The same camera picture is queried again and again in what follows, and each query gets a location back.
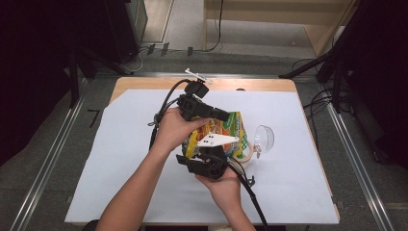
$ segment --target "black stand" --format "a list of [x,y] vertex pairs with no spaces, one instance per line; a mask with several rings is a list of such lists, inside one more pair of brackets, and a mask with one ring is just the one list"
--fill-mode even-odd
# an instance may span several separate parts
[[322,64],[316,78],[320,83],[326,83],[330,76],[335,72],[334,75],[334,86],[333,86],[333,107],[336,109],[336,112],[340,112],[340,89],[342,85],[342,79],[345,74],[344,69],[344,57],[346,55],[346,46],[351,36],[356,30],[356,26],[360,23],[363,18],[363,15],[366,13],[367,9],[370,6],[370,0],[362,0],[358,6],[357,11],[351,17],[348,25],[345,27],[343,33],[336,41],[334,46],[324,55],[316,58],[315,60],[301,66],[300,68],[289,72],[287,74],[279,75],[281,79],[292,79],[297,75],[303,73],[304,71],[315,67],[318,64]]
[[69,78],[71,85],[71,103],[69,108],[72,108],[79,99],[78,86],[78,70],[77,66],[82,70],[87,79],[94,79],[96,69],[91,60],[95,60],[115,71],[118,74],[128,75],[123,69],[112,64],[108,60],[100,57],[96,53],[87,48],[73,49],[69,54]]

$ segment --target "person's right hand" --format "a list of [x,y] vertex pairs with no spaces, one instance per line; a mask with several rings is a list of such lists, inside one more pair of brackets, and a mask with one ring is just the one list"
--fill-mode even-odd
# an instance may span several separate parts
[[185,141],[192,131],[204,126],[208,122],[208,118],[185,121],[181,117],[181,110],[179,108],[169,108],[160,122],[159,131],[153,146],[160,146],[168,154]]
[[229,167],[217,180],[195,175],[211,192],[214,202],[224,214],[241,210],[241,183],[237,174]]

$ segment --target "tripod leg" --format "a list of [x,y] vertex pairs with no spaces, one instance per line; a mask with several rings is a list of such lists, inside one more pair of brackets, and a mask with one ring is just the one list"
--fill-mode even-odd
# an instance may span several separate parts
[[325,62],[327,59],[329,59],[331,57],[331,52],[327,52],[324,55],[312,60],[311,62],[308,62],[307,64],[299,67],[296,70],[293,70],[287,74],[283,74],[283,75],[278,75],[280,79],[292,79],[294,77],[296,77],[297,75],[305,72],[306,70],[315,67],[318,64],[321,64],[323,62]]
[[340,110],[340,90],[342,87],[343,78],[343,60],[337,62],[336,72],[334,74],[334,84],[333,84],[333,107],[339,114]]
[[76,53],[76,63],[78,64],[79,68],[84,73],[84,76],[87,79],[95,79],[96,76],[96,68],[93,66],[92,61],[89,57],[82,52]]
[[83,51],[84,51],[84,54],[88,55],[91,59],[94,59],[94,60],[100,62],[101,64],[107,66],[108,68],[116,71],[116,73],[127,75],[127,73],[123,69],[121,69],[118,66],[112,64],[111,62],[107,61],[106,59],[100,57],[99,55],[95,54],[91,50],[89,50],[87,48],[84,48]]
[[69,105],[69,108],[73,108],[79,98],[78,70],[75,61],[75,51],[71,51],[69,54],[69,78],[71,82],[71,104]]

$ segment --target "black cable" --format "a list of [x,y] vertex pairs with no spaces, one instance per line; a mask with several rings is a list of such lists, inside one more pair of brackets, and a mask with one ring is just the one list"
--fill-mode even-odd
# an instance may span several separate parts
[[[329,91],[329,90],[332,90],[332,89],[322,90],[321,92],[319,92],[318,94],[316,94],[315,97],[313,97],[312,102],[310,103],[310,104],[311,104],[311,106],[310,106],[310,114],[313,113],[313,104],[314,104],[316,98],[317,98],[320,94],[322,94],[322,93],[324,93],[324,92],[326,92],[326,91]],[[312,120],[313,133],[315,134],[315,145],[316,145],[316,149],[319,151],[318,129],[316,128],[315,119],[314,119],[313,117],[311,117],[311,120]]]
[[[217,27],[217,20],[214,18],[214,25],[216,26],[216,30],[217,30],[217,33],[219,34],[219,36],[220,36],[220,33],[221,33],[221,31],[218,29],[218,27]],[[221,48],[218,50],[218,52],[220,51],[220,50],[222,50],[222,48],[224,47],[224,45],[222,44],[222,41],[219,41],[220,43],[221,43]]]
[[309,120],[313,116],[317,115],[318,113],[322,112],[332,101],[325,101],[325,102],[320,102],[319,106],[313,110],[313,113],[308,115],[306,118]]
[[[323,101],[323,100],[329,99],[329,98],[332,98],[332,96],[322,97],[322,98],[316,100],[316,101],[314,102],[314,104],[317,104],[317,103],[319,103],[320,101]],[[309,108],[311,105],[312,105],[311,103],[310,103],[310,104],[306,104],[306,105],[303,106],[303,109],[307,109],[307,108]]]
[[166,107],[165,107],[165,111],[167,111],[167,109],[175,102],[177,102],[177,100],[179,100],[180,97],[177,97],[173,100],[171,100],[170,102],[167,103]]
[[245,169],[243,168],[241,163],[239,161],[235,160],[234,157],[231,157],[230,160],[233,160],[235,163],[237,163],[240,166],[240,168],[242,169],[243,177],[245,178],[245,181],[248,182],[248,177],[246,177]]
[[163,115],[165,114],[167,108],[169,107],[169,106],[166,106],[169,97],[173,94],[174,90],[175,90],[179,85],[181,85],[181,84],[183,84],[183,83],[189,83],[189,82],[191,82],[191,80],[188,80],[188,79],[180,80],[179,82],[177,82],[177,83],[171,88],[171,90],[168,92],[167,97],[166,97],[165,101],[163,102],[163,105],[162,105],[162,108],[160,109],[160,111],[159,111],[157,114],[154,115],[154,122],[151,123],[151,124],[154,124],[154,128],[153,128],[153,131],[152,131],[152,135],[151,135],[151,137],[150,137],[149,150],[150,150],[150,148],[152,148],[153,143],[154,143],[154,140],[156,139],[157,130],[158,130],[158,128],[159,128],[160,121],[162,120]]
[[222,7],[224,6],[224,0],[221,0],[221,9],[219,10],[219,20],[218,20],[218,40],[215,46],[213,46],[213,48],[209,49],[209,50],[204,50],[204,52],[211,52],[214,49],[216,49],[216,47],[219,44],[219,41],[221,40],[221,20],[222,20]]
[[252,200],[252,203],[254,204],[255,209],[258,212],[259,217],[261,218],[261,221],[262,221],[262,224],[264,225],[265,230],[269,231],[269,226],[268,226],[267,220],[265,219],[265,216],[264,216],[264,213],[262,212],[261,206],[259,206],[258,200],[256,199],[255,192],[253,192],[251,190],[251,187],[248,185],[248,183],[245,181],[245,179],[243,179],[243,177],[240,175],[240,173],[231,164],[229,164],[228,162],[226,162],[226,164],[237,174],[238,179],[241,181],[241,184],[243,185],[243,187],[248,192],[248,194],[249,194],[249,196],[250,196],[250,198]]
[[314,60],[314,59],[301,59],[301,60],[298,60],[298,61],[294,62],[294,63],[292,64],[292,71],[294,71],[294,66],[295,66],[296,64],[298,64],[298,63],[300,63],[300,62],[302,62],[302,61],[310,61],[310,60]]

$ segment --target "metal rail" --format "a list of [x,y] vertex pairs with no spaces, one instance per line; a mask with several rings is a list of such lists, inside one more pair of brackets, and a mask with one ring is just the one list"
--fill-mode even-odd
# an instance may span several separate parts
[[42,164],[42,167],[38,172],[36,180],[34,181],[32,187],[27,192],[24,198],[24,201],[14,220],[12,228],[10,229],[11,231],[22,231],[26,229],[28,222],[30,221],[30,218],[34,210],[36,209],[39,199],[45,189],[48,179],[51,176],[55,164],[60,157],[60,153],[64,147],[64,143],[69,135],[72,125],[75,122],[79,111],[81,110],[85,98],[85,93],[88,89],[87,86],[88,81],[84,79],[81,83],[82,93],[74,107],[72,107],[68,111],[63,126],[58,132],[57,137],[54,139],[54,142]]
[[375,186],[371,182],[370,176],[366,171],[366,168],[363,164],[363,161],[360,158],[357,148],[355,147],[354,142],[347,131],[342,115],[337,114],[336,110],[333,108],[332,105],[329,105],[329,107],[327,108],[329,114],[332,117],[333,123],[336,126],[336,129],[342,140],[345,152],[354,169],[354,173],[360,183],[360,186],[371,208],[371,212],[377,222],[379,229],[382,231],[393,231],[394,230],[393,224],[391,223],[391,220],[387,214],[385,206]]

